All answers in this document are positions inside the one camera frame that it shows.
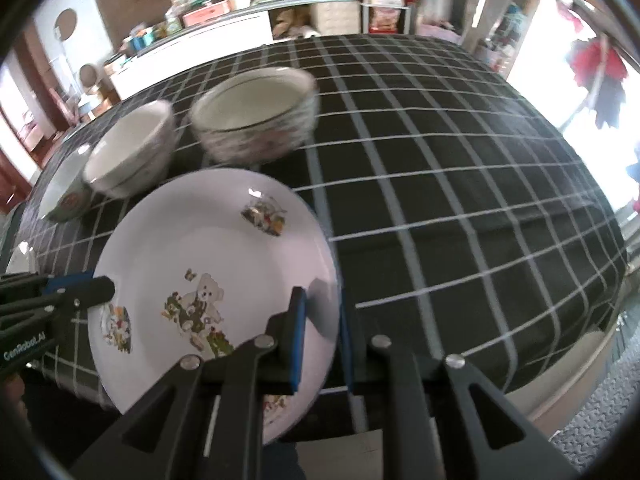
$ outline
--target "checkered tablecloth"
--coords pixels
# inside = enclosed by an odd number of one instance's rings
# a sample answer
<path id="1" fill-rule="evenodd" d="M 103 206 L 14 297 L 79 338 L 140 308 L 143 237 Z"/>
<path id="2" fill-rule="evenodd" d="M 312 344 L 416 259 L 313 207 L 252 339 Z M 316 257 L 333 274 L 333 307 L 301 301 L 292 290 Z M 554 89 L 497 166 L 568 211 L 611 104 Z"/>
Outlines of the checkered tablecloth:
<path id="1" fill-rule="evenodd" d="M 180 135 L 168 178 L 212 167 L 188 110 L 217 83 L 261 66 L 311 72 L 321 112 L 305 146 L 252 170 L 291 187 L 316 212 L 344 286 L 380 332 L 418 352 L 460 353 L 510 391 L 609 322 L 626 251 L 603 193 L 531 104 L 465 51 L 433 38 L 298 40 L 158 83 L 62 144 L 34 188 L 16 243 L 33 243 L 43 272 L 94 268 L 142 195 L 96 195 L 81 219 L 37 220 L 65 155 L 95 144 L 137 106 L 166 99 Z M 68 329 L 40 367 L 60 386 L 108 404 L 86 313 Z M 348 396 L 339 380 L 328 386 L 334 395 L 319 397 L 307 418 L 351 414 L 362 429 L 372 406 Z"/>

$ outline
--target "white ceramic bowl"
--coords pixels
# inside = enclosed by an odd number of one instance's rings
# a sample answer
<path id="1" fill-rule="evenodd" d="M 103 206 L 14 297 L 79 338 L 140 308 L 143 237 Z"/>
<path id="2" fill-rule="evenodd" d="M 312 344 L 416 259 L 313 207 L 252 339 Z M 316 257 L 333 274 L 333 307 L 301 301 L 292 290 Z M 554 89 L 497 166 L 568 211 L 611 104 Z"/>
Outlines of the white ceramic bowl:
<path id="1" fill-rule="evenodd" d="M 60 164 L 40 200 L 39 218 L 66 222 L 86 209 L 91 189 L 82 180 L 82 170 L 90 154 L 91 146 L 83 144 Z"/>
<path id="2" fill-rule="evenodd" d="M 318 108 L 309 72 L 259 68 L 204 94 L 191 108 L 191 124 L 215 161 L 253 164 L 279 158 L 308 139 Z"/>
<path id="3" fill-rule="evenodd" d="M 166 174 L 177 141 L 171 103 L 143 105 L 121 118 L 98 142 L 84 179 L 112 198 L 140 193 Z"/>

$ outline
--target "bowl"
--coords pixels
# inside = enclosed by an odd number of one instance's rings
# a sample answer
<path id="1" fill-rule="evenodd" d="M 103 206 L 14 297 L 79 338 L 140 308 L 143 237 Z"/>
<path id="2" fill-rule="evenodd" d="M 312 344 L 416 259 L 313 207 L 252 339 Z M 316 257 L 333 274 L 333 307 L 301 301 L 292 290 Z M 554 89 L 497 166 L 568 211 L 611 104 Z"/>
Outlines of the bowl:
<path id="1" fill-rule="evenodd" d="M 162 180 L 177 141 L 171 103 L 145 104 L 118 120 L 98 142 L 84 179 L 112 198 L 140 193 Z"/>
<path id="2" fill-rule="evenodd" d="M 91 200 L 91 189 L 82 179 L 91 146 L 83 144 L 60 164 L 40 200 L 38 216 L 52 222 L 66 222 L 80 216 Z"/>
<path id="3" fill-rule="evenodd" d="M 236 75 L 191 107 L 194 134 L 220 163 L 255 164 L 305 142 L 318 121 L 315 78 L 297 68 L 259 68 Z"/>

